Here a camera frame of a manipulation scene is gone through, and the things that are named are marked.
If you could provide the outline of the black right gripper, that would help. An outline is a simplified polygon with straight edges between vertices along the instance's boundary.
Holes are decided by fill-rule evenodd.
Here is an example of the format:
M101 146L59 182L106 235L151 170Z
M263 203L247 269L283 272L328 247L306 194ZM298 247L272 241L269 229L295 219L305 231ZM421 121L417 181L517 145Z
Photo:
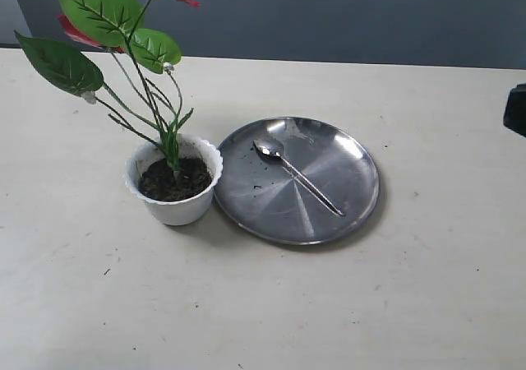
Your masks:
M526 136L526 84L510 90L505 106L503 124L512 132Z

